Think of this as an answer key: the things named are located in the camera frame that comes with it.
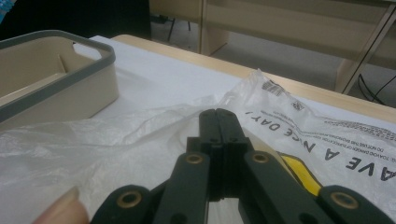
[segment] brass screw insert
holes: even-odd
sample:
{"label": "brass screw insert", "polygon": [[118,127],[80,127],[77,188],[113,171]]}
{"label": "brass screw insert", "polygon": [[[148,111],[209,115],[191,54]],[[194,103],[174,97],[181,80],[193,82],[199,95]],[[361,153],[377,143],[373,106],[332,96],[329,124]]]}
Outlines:
{"label": "brass screw insert", "polygon": [[199,163],[201,163],[203,160],[204,160],[204,158],[202,158],[202,156],[197,155],[197,154],[189,155],[189,156],[187,156],[187,158],[186,158],[186,161],[187,161],[188,163],[191,163],[191,164],[199,164]]}
{"label": "brass screw insert", "polygon": [[347,209],[357,209],[359,207],[359,203],[356,199],[343,192],[333,192],[330,197],[335,203]]}
{"label": "brass screw insert", "polygon": [[259,163],[266,163],[266,162],[268,162],[270,159],[269,159],[267,156],[262,155],[262,154],[254,154],[254,155],[253,155],[253,160],[254,160],[255,162],[259,162]]}
{"label": "brass screw insert", "polygon": [[121,208],[131,208],[137,206],[142,201],[139,191],[127,191],[117,199],[117,205]]}

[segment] black plastic part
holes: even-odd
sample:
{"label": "black plastic part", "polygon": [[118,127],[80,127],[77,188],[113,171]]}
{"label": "black plastic part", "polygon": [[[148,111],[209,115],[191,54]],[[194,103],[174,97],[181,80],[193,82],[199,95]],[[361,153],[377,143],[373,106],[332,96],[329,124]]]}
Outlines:
{"label": "black plastic part", "polygon": [[209,164],[209,157],[200,152],[178,157],[152,223],[206,223]]}
{"label": "black plastic part", "polygon": [[253,150],[236,115],[224,109],[210,109],[199,117],[200,137],[189,138],[188,151],[210,156],[210,201],[237,198],[241,189],[243,155]]}
{"label": "black plastic part", "polygon": [[351,189],[324,187],[320,190],[317,201],[335,223],[393,223],[385,213]]}
{"label": "black plastic part", "polygon": [[245,179],[268,223],[334,223],[269,153],[245,155]]}
{"label": "black plastic part", "polygon": [[91,224],[149,223],[149,191],[128,185],[114,190],[96,211]]}
{"label": "black plastic part", "polygon": [[[121,209],[117,199],[131,191],[141,192],[141,202]],[[202,224],[209,200],[223,197],[239,198],[246,224],[393,223],[351,189],[325,187],[315,199],[271,154],[254,151],[236,115],[222,109],[200,115],[200,137],[188,138],[169,180],[151,192],[117,189],[92,223]]]}

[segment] white table surface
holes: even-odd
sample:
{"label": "white table surface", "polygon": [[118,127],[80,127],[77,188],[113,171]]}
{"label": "white table surface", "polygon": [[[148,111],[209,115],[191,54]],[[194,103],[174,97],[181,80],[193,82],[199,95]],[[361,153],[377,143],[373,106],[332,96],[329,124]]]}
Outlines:
{"label": "white table surface", "polygon": [[[92,39],[106,43],[115,50],[120,91],[119,99],[96,114],[95,118],[109,118],[141,109],[183,104],[207,95],[223,94],[241,80],[239,77],[105,37],[95,36]],[[396,132],[394,123],[295,97],[326,117],[357,121]]]}

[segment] floor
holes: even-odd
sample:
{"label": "floor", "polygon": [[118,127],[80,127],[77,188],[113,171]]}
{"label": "floor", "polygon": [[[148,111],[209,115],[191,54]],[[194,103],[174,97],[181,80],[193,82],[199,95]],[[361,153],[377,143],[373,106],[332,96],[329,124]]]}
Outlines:
{"label": "floor", "polygon": [[[198,26],[187,21],[176,20],[168,40],[169,31],[172,26],[170,20],[158,20],[152,17],[151,34],[152,39],[176,48],[197,51]],[[322,54],[306,49],[236,33],[230,33],[228,43],[211,57],[222,59],[231,63],[241,64],[251,68],[260,68],[281,77],[287,77],[310,85],[333,90],[335,74],[342,58]],[[368,88],[376,94],[385,105],[396,108],[396,71],[378,66],[367,65],[362,77]],[[355,83],[349,95],[365,99],[368,91],[360,82]]]}

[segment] cable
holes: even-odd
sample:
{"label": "cable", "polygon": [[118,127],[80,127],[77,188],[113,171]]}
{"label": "cable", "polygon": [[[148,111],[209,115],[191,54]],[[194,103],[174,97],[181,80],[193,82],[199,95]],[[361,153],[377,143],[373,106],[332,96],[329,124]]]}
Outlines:
{"label": "cable", "polygon": [[[370,96],[371,96],[373,99],[369,99],[369,98],[364,94],[364,91],[361,89],[361,82],[363,83],[365,89],[370,93]],[[378,101],[381,105],[385,105],[385,103],[382,102],[378,97],[376,97],[376,95],[370,90],[370,88],[367,87],[367,84],[366,84],[366,82],[364,81],[364,78],[363,78],[363,76],[362,76],[361,74],[359,74],[359,82],[358,82],[358,84],[359,84],[359,88],[361,89],[361,93],[363,94],[364,98],[366,98],[368,101],[371,101],[371,102],[373,102],[374,100],[376,100],[376,101]]]}
{"label": "cable", "polygon": [[375,94],[375,97],[386,87],[386,86],[388,86],[388,84],[390,83],[390,82],[392,82],[393,81],[393,79],[395,79],[396,78],[396,76],[394,76],[391,80],[389,80],[383,87],[381,87],[381,89],[379,89],[379,91]]}

